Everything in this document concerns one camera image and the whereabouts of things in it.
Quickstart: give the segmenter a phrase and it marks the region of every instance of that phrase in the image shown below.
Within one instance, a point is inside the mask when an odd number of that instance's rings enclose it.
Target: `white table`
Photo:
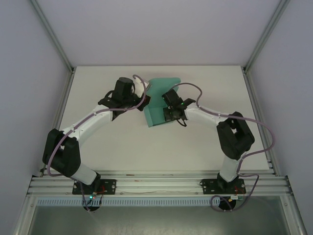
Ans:
[[[224,113],[238,111],[254,118],[240,66],[103,66],[77,67],[64,111],[61,129],[89,113],[112,90],[119,77],[138,74],[147,80],[179,77],[203,90],[200,104]],[[196,99],[198,91],[179,87],[183,98]],[[255,143],[250,151],[262,149],[256,124],[249,123]],[[94,170],[127,172],[188,172],[219,170],[224,154],[216,128],[187,121],[149,128],[143,112],[129,111],[105,125],[81,147],[82,162]],[[265,154],[246,159],[242,170],[268,170]]]

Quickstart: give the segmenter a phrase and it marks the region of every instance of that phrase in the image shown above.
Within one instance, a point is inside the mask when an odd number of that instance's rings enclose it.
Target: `teal foam piece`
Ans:
[[[151,84],[147,95],[151,97],[149,104],[143,109],[147,124],[149,127],[167,123],[164,119],[163,108],[167,105],[164,102],[162,95],[169,91],[175,84],[180,83],[178,77],[160,77],[153,78],[149,81]]]

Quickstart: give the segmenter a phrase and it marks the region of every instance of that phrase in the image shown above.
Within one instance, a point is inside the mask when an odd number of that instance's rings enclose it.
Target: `red wire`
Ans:
[[[104,193],[104,186],[102,186],[102,192],[97,192],[97,193]]]
[[[245,196],[245,192],[241,189],[241,188],[237,188],[237,186],[235,186],[235,190],[236,190],[236,195],[238,194],[238,190],[241,191],[244,196]]]

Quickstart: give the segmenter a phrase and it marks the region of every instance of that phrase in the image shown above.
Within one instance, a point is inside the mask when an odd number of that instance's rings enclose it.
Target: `white surface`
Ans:
[[[81,65],[246,65],[279,0],[38,0]]]
[[[251,71],[308,234],[313,234],[312,12],[312,1],[291,1]]]
[[[114,88],[119,77],[136,73],[150,80],[155,77],[180,77],[182,82],[198,84],[203,89],[200,103],[225,113],[240,111],[254,117],[244,78],[239,66],[143,66],[78,67],[67,101],[61,127],[72,125],[94,108]],[[180,87],[182,98],[196,98],[198,91]],[[219,170],[224,154],[215,127],[189,121],[187,127],[170,123],[148,128],[145,116],[129,111],[102,127],[81,148],[82,162],[95,170],[189,171]],[[258,129],[250,125],[262,148]],[[264,154],[247,159],[242,169],[268,169]]]
[[[0,22],[0,233],[10,235],[39,172],[67,70],[28,1],[1,1]]]

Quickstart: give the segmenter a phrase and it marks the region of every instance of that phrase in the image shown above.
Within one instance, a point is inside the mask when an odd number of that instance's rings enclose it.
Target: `metal frame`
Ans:
[[[36,15],[39,17],[39,20],[43,24],[44,29],[48,33],[52,44],[56,47],[57,51],[59,52],[59,55],[61,56],[63,63],[65,64],[69,71],[73,71],[73,66],[71,62],[69,61],[66,53],[64,52],[63,47],[61,46],[61,43],[59,42],[57,36],[53,32],[52,27],[50,26],[47,18],[45,17],[37,0],[30,0],[30,3],[32,4],[36,12]]]
[[[249,71],[253,63],[255,62],[256,58],[259,56],[261,50],[263,49],[265,43],[268,41],[272,31],[274,30],[275,26],[277,25],[280,17],[284,13],[285,9],[287,8],[290,0],[280,0],[273,16],[271,17],[268,25],[266,26],[264,32],[262,33],[261,38],[259,39],[256,47],[254,48],[247,65],[245,66],[245,71]]]
[[[75,69],[72,67],[68,60],[59,40],[53,32],[50,24],[48,23],[42,9],[36,0],[30,0],[33,5],[37,16],[40,18],[45,30],[47,31],[52,43],[58,50],[65,66],[69,70],[69,76],[62,94],[62,99],[56,117],[53,123],[54,128],[59,128],[63,117],[63,112],[66,106],[69,91],[74,79]],[[262,37],[260,38],[255,50],[253,51],[247,65],[243,68],[243,76],[246,82],[246,87],[251,100],[251,105],[254,110],[255,116],[258,120],[264,120],[261,107],[259,105],[257,95],[255,92],[254,84],[248,71],[260,54],[267,39],[272,33],[278,20],[286,9],[290,0],[281,0],[275,13],[269,21]],[[259,128],[262,143],[268,146],[271,139],[267,132]],[[280,169],[277,159],[273,151],[266,154],[268,159],[269,170],[260,172],[244,172],[244,173],[259,173],[260,181],[257,184],[255,192],[252,196],[279,196],[281,199],[282,207],[285,213],[287,224],[290,233],[293,234],[306,234],[299,210],[297,208],[288,178],[280,176]],[[99,172],[102,178],[117,179],[118,184],[116,188],[117,194],[114,196],[118,200],[132,197],[167,197],[167,198],[207,198],[211,195],[203,195],[202,188],[199,185],[201,179],[215,178],[217,171],[207,172],[176,172],[175,174],[164,174],[164,172],[118,172],[118,171],[102,171]],[[255,178],[245,179],[247,193],[250,192]],[[35,213],[35,208],[38,201],[42,198],[78,198],[79,195],[72,195],[73,181],[66,177],[58,177],[52,179],[47,176],[45,172],[42,173],[40,178],[33,177],[22,212],[20,214],[15,235],[28,234],[31,227],[31,222]]]

